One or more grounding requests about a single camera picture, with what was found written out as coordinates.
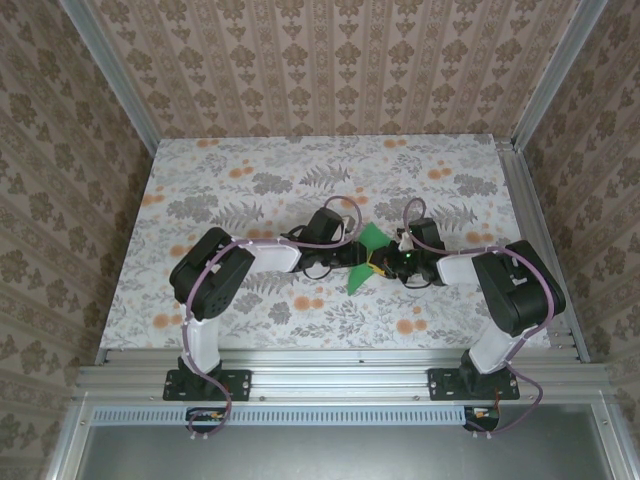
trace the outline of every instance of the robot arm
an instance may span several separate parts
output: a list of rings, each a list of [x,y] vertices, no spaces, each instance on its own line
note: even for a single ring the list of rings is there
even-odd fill
[[[259,272],[305,272],[319,263],[328,269],[345,268],[366,261],[366,248],[359,242],[339,245],[334,238],[338,232],[348,234],[355,222],[342,218],[326,207],[319,209],[308,225],[298,227],[297,235],[289,233],[270,243],[246,243],[230,250],[218,262],[198,288],[191,306],[195,321],[189,322],[187,335],[190,360],[183,351],[180,369],[188,374],[192,362],[204,372],[220,368],[218,352],[218,316],[233,301],[240,284],[247,275]],[[201,272],[209,261],[234,239],[219,227],[209,230],[173,269],[169,282],[175,298],[186,318],[187,298]],[[338,245],[336,248],[296,247],[291,241],[312,245]]]
[[[412,222],[410,229],[420,242],[444,250],[444,243],[432,219]],[[338,231],[344,235],[349,228],[337,213],[321,208],[308,225],[296,230],[299,230],[297,236],[290,232],[282,238],[306,244],[330,245],[336,243]],[[402,230],[398,231],[400,236],[403,233]],[[183,309],[200,273],[216,252],[232,241],[224,230],[213,228],[176,266],[170,282]],[[370,256],[367,256],[366,248],[359,242],[328,249],[296,247],[286,242],[249,243],[230,250],[221,258],[218,269],[207,275],[195,295],[192,313],[196,321],[190,322],[187,330],[191,361],[205,372],[219,368],[217,317],[230,305],[248,274],[266,271],[306,272],[316,263],[331,269],[366,262],[385,277],[399,279],[404,284],[414,275],[420,275],[424,281],[439,286],[480,286],[493,323],[462,358],[460,374],[467,390],[473,394],[487,375],[506,366],[525,335],[545,319],[548,304],[543,288],[524,265],[502,253],[447,256],[414,249],[411,242],[409,245],[407,247],[402,241],[391,242]],[[529,242],[515,242],[506,248],[524,257],[543,275],[552,292],[554,314],[562,312],[566,305],[562,290]],[[185,352],[182,359],[181,363],[190,364],[186,362]]]
[[[563,312],[564,294],[531,244],[521,240],[506,248],[534,265],[550,287],[554,314]],[[525,336],[543,322],[549,308],[547,299],[529,269],[505,254],[444,257],[438,261],[437,269],[443,285],[479,285],[493,320],[463,357],[461,373],[473,390],[480,375],[504,368]]]

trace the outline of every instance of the gray leaf pattern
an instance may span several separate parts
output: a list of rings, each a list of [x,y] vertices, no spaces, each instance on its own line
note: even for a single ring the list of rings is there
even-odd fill
[[[444,230],[462,230],[466,224],[478,220],[476,214],[473,213],[473,208],[467,208],[464,204],[462,208],[452,203],[448,207],[439,205],[432,212],[431,218],[435,220],[438,227]]]
[[[213,223],[222,225],[225,227],[237,229],[239,227],[246,227],[251,222],[260,220],[264,217],[262,213],[262,205],[257,205],[256,202],[252,204],[240,201],[240,204],[229,204],[222,208],[212,219]]]
[[[320,187],[323,189],[333,188],[338,182],[346,182],[350,178],[346,169],[339,165],[338,168],[332,165],[326,167],[317,166],[310,169],[300,180],[300,185],[310,187]]]
[[[253,292],[245,293],[233,303],[234,310],[247,314],[257,305],[262,303],[262,298]]]
[[[285,193],[291,191],[293,187],[290,180],[284,180],[281,176],[270,173],[257,173],[253,176],[253,181],[256,183],[253,191],[258,195]]]
[[[291,310],[289,310],[289,304],[287,302],[278,302],[269,310],[269,318],[273,320],[276,325],[286,325],[291,318]]]
[[[167,214],[178,219],[191,218],[196,223],[202,223],[211,219],[211,208],[217,206],[218,197],[215,195],[198,195],[171,202]]]
[[[392,138],[163,141],[102,346],[179,348],[181,317],[167,277],[200,237],[215,226],[239,238],[276,237],[306,224],[332,195],[351,197],[365,222],[375,222],[390,236],[401,226],[406,203],[421,196],[448,248],[477,246],[474,239],[495,243],[520,237],[491,136]],[[473,165],[465,166],[469,152]],[[329,208],[355,213],[340,200]],[[411,214],[415,218],[417,209]],[[0,253],[2,275],[13,282],[32,281],[35,274],[23,268],[23,260],[10,250]],[[220,346],[465,348],[490,321],[474,286],[416,292],[376,275],[349,297],[348,274],[335,270],[312,281],[301,274],[250,273],[220,316]],[[62,295],[64,285],[44,272],[42,277],[51,300],[60,299],[66,311],[72,298]],[[97,326],[99,318],[95,308],[86,309],[86,322]],[[542,336],[529,344],[548,345]],[[54,360],[49,354],[41,358],[33,348],[27,364],[46,372],[59,368]]]
[[[480,177],[474,177],[473,175],[462,174],[456,175],[453,179],[453,183],[460,185],[458,192],[465,197],[472,197],[473,195],[482,195],[487,197],[489,195],[495,195],[498,192],[498,187],[495,183],[487,182]]]

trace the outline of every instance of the robotic arm base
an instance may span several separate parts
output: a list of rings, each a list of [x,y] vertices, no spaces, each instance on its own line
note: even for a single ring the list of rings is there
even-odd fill
[[[469,356],[462,355],[458,368],[431,368],[427,372],[429,396],[441,400],[518,400],[520,391],[515,376],[506,368],[489,374],[480,373]]]
[[[207,375],[218,380],[231,394],[234,402],[249,401],[251,393],[251,370],[222,370],[222,361]],[[215,385],[178,358],[178,370],[167,372],[162,399],[171,402],[224,402],[224,394]]]

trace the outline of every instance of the wall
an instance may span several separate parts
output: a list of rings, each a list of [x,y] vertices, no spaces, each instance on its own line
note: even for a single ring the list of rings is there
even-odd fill
[[[0,2],[0,478],[36,478],[91,364],[150,159],[58,3]]]
[[[590,353],[640,445],[640,2],[609,2],[525,156]]]
[[[510,135],[577,0],[91,0],[163,137]]]

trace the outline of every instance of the aluminum frame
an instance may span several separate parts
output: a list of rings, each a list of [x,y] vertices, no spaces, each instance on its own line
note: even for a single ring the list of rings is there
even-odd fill
[[[587,344],[582,336],[578,318],[571,303],[567,284],[564,280],[558,257],[555,254],[551,235],[549,235],[547,224],[544,221],[540,201],[536,195],[536,190],[533,186],[524,155],[521,151],[516,152],[511,145],[511,141],[506,138],[496,139],[496,149],[500,157],[502,170],[504,171],[505,180],[507,181],[509,196],[511,197],[511,203],[520,231],[524,238],[529,240],[531,245],[536,249],[540,258],[555,277],[558,285],[560,285],[567,299],[565,311],[556,316],[551,326],[554,329],[558,329],[557,331],[563,331],[563,328],[568,328],[575,341],[575,347],[580,360],[589,362],[591,359],[587,351]],[[551,340],[551,345],[554,346],[553,335],[551,336]]]
[[[91,56],[109,82],[111,89],[118,97],[120,105],[127,113],[140,139],[151,156],[155,156],[162,134],[144,106],[146,102],[144,97],[138,95],[126,73],[126,68],[121,65],[109,45],[88,2],[61,0],[61,3],[91,52]]]
[[[282,407],[392,406],[415,408],[441,405],[486,405],[487,402],[429,399],[426,370],[454,367],[462,350],[332,350],[221,351],[229,368],[249,368],[252,392],[244,405],[254,409]],[[550,350],[541,356],[523,351],[514,367],[533,376],[545,390],[545,404],[591,405],[614,478],[626,480],[637,468],[616,421],[614,390],[604,365],[580,363],[574,349]],[[67,420],[49,472],[50,480],[75,478],[84,453],[94,410],[101,406],[141,406],[145,410],[185,406],[164,402],[162,390],[168,369],[175,368],[180,351],[108,351],[102,366],[83,367]],[[520,384],[521,399],[505,404],[529,404],[536,390]],[[198,402],[198,406],[222,406]]]
[[[606,5],[607,0],[588,0],[580,2],[576,7],[569,26],[553,52],[553,56],[513,132],[516,150],[524,150],[531,140],[536,127],[549,108],[553,97],[569,73],[569,69]]]

